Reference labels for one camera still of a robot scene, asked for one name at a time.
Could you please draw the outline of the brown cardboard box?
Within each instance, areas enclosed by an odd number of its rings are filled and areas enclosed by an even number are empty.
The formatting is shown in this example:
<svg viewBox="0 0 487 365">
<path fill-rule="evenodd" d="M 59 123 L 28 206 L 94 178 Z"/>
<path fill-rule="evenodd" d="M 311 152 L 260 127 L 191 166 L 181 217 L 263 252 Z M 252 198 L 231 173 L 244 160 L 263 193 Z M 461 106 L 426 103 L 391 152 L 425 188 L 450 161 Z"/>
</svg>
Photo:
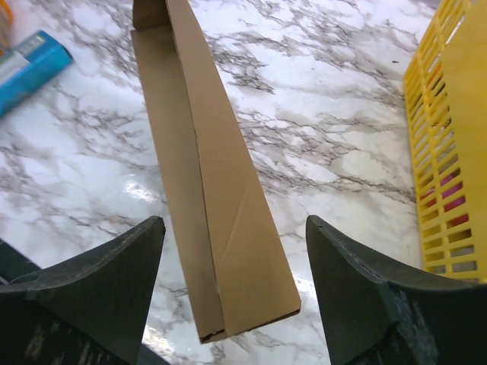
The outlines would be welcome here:
<svg viewBox="0 0 487 365">
<path fill-rule="evenodd" d="M 136 1 L 132 41 L 199 340 L 301 299 L 212 53 L 186 1 Z"/>
</svg>

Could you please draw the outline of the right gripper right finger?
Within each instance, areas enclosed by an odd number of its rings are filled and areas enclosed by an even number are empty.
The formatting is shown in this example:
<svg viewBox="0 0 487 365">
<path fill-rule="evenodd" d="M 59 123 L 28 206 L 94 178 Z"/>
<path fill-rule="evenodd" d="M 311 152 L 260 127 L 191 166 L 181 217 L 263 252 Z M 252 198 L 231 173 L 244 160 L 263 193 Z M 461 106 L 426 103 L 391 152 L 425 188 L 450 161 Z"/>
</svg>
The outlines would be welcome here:
<svg viewBox="0 0 487 365">
<path fill-rule="evenodd" d="M 333 364 L 484 364 L 486 287 L 413 268 L 316 215 L 306 243 Z"/>
</svg>

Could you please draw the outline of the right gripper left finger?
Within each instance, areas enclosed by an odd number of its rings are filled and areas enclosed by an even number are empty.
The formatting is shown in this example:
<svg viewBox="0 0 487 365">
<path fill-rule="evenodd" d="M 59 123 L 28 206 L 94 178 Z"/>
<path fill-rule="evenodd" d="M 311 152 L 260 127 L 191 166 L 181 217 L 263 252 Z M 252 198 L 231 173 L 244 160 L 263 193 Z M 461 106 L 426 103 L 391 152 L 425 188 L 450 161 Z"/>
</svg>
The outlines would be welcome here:
<svg viewBox="0 0 487 365">
<path fill-rule="evenodd" d="M 161 364 L 142 342 L 165 226 L 152 216 L 48 268 L 1 244 L 3 364 Z"/>
</svg>

